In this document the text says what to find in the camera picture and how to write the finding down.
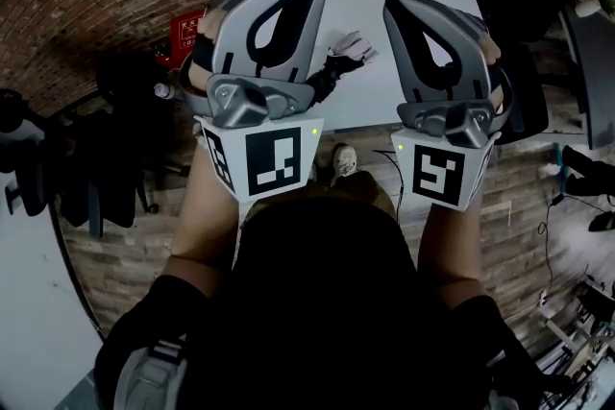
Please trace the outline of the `person's olive trousers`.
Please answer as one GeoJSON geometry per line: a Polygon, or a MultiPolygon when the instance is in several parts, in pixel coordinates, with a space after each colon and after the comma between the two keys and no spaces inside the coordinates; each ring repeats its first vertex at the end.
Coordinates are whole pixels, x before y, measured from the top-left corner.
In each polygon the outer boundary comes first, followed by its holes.
{"type": "Polygon", "coordinates": [[[316,181],[282,194],[260,199],[243,221],[264,219],[275,226],[320,226],[397,223],[395,207],[367,171],[338,179],[331,187],[316,181]]]}

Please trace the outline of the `black shoe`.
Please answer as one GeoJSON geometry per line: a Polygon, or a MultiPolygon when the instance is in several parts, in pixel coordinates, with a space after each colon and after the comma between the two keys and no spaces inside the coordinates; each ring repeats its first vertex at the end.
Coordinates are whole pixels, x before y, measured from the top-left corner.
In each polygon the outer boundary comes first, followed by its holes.
{"type": "Polygon", "coordinates": [[[604,212],[596,216],[590,223],[590,232],[604,232],[615,230],[615,211],[604,212]]]}

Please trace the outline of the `large black office chair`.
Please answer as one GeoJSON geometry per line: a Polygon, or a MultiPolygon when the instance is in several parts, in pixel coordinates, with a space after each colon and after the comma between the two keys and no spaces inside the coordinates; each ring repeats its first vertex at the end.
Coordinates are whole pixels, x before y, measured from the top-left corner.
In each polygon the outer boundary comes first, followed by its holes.
{"type": "Polygon", "coordinates": [[[61,214],[72,226],[88,226],[95,238],[106,222],[128,229],[138,207],[159,210],[147,200],[146,172],[188,174],[187,165],[168,157],[175,141],[173,102],[154,92],[157,83],[169,84],[167,74],[146,52],[112,54],[98,65],[97,90],[108,108],[73,117],[68,134],[74,150],[60,173],[61,214]]]}

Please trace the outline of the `white curved desk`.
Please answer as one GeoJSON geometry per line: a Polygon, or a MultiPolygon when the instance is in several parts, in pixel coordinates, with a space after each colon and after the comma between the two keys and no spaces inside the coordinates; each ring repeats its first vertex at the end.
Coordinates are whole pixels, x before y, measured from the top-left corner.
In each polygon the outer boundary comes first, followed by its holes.
{"type": "Polygon", "coordinates": [[[48,209],[7,202],[0,173],[0,405],[52,410],[93,369],[101,337],[86,314],[48,209]]]}

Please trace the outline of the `person's right forearm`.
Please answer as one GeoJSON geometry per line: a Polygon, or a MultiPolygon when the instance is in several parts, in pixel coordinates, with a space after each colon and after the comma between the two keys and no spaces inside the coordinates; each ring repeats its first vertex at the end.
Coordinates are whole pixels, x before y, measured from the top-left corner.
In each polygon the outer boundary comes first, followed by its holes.
{"type": "Polygon", "coordinates": [[[421,237],[418,273],[443,286],[480,279],[480,211],[476,197],[465,211],[432,205],[421,237]]]}

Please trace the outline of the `white table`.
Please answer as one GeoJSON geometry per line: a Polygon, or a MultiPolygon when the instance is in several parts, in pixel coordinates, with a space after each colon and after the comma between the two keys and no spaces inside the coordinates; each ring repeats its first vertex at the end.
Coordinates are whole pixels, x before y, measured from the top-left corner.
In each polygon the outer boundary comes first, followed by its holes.
{"type": "MultiPolygon", "coordinates": [[[[477,0],[435,0],[452,8],[480,16],[477,0]]],[[[321,69],[327,50],[344,35],[358,31],[378,54],[359,70],[342,77],[336,89],[310,115],[320,117],[327,131],[395,124],[397,106],[405,99],[384,25],[385,0],[326,0],[311,71],[321,69]]]]}

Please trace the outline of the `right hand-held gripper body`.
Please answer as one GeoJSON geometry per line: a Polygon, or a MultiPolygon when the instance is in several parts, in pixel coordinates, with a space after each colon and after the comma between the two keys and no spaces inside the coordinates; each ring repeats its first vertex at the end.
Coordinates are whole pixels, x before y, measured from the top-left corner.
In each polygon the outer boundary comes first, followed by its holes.
{"type": "Polygon", "coordinates": [[[408,193],[463,211],[512,106],[483,52],[495,44],[480,19],[434,0],[385,0],[382,14],[405,97],[391,138],[408,193]]]}

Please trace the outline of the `person's black shirt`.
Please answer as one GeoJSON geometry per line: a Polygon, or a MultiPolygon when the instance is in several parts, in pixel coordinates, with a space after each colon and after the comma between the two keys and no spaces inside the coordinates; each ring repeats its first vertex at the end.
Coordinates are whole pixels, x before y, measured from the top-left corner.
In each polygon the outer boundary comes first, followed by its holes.
{"type": "Polygon", "coordinates": [[[248,220],[214,296],[156,279],[97,357],[104,410],[130,356],[158,342],[184,346],[176,410],[538,410],[557,386],[491,298],[448,308],[390,215],[337,198],[248,220]]]}

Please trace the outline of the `person's right white shoe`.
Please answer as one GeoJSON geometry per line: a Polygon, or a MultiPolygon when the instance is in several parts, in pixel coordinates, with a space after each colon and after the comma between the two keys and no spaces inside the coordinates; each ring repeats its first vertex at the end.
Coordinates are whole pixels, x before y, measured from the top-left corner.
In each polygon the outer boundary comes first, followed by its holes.
{"type": "Polygon", "coordinates": [[[337,145],[332,155],[332,184],[340,178],[352,176],[357,171],[357,152],[354,147],[341,143],[337,145]]]}

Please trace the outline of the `person's left hand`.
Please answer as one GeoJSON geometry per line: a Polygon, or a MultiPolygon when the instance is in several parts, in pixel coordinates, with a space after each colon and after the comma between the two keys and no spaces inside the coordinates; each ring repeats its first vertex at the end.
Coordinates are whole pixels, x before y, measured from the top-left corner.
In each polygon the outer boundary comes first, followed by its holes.
{"type": "MultiPolygon", "coordinates": [[[[197,32],[207,40],[215,42],[218,37],[220,25],[226,17],[227,12],[216,7],[208,8],[207,12],[199,19],[197,32]]],[[[211,72],[198,65],[194,60],[188,69],[188,78],[193,87],[205,91],[211,72]]]]}

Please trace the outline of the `red fire extinguisher box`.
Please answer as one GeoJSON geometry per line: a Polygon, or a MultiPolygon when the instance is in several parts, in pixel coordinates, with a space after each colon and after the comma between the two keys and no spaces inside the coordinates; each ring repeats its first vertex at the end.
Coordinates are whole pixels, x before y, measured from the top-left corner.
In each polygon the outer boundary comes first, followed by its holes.
{"type": "Polygon", "coordinates": [[[170,21],[170,36],[156,49],[156,61],[169,70],[182,67],[185,58],[192,52],[198,33],[198,22],[207,9],[200,9],[174,17],[170,21]]]}

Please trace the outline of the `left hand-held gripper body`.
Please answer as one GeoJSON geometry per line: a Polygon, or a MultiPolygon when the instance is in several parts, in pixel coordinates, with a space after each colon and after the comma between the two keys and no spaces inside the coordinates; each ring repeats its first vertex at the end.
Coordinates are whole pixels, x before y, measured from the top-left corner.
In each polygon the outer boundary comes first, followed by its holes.
{"type": "Polygon", "coordinates": [[[222,0],[180,72],[221,183],[241,203],[307,183],[324,119],[308,85],[325,0],[222,0]]]}

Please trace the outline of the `person's right hand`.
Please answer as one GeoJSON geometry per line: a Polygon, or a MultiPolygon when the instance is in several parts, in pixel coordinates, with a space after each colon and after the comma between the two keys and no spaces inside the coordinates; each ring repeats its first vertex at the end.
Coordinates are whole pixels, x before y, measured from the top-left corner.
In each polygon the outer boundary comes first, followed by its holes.
{"type": "MultiPolygon", "coordinates": [[[[487,32],[483,32],[480,35],[479,44],[486,64],[489,67],[495,65],[502,55],[501,49],[495,41],[487,32]]],[[[496,114],[501,114],[504,111],[504,91],[499,85],[496,85],[494,76],[491,76],[489,101],[496,114]]]]}

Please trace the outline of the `person's left forearm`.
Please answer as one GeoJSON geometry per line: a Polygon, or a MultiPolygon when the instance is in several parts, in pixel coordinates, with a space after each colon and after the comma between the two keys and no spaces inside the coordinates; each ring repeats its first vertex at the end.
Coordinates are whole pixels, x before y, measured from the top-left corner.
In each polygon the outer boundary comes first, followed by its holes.
{"type": "Polygon", "coordinates": [[[237,200],[219,181],[209,150],[197,144],[171,253],[229,269],[234,260],[238,222],[237,200]]]}

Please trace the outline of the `cluttered equipment rack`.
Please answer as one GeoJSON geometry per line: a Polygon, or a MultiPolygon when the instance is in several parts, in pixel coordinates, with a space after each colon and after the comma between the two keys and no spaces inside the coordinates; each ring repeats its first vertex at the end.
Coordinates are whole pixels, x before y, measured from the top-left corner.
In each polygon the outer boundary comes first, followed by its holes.
{"type": "Polygon", "coordinates": [[[588,410],[601,398],[599,366],[615,353],[615,289],[584,274],[573,290],[576,303],[574,318],[565,329],[555,322],[554,310],[539,304],[544,326],[556,337],[556,344],[537,359],[537,366],[547,376],[564,376],[571,380],[565,391],[545,392],[539,410],[588,410]]]}

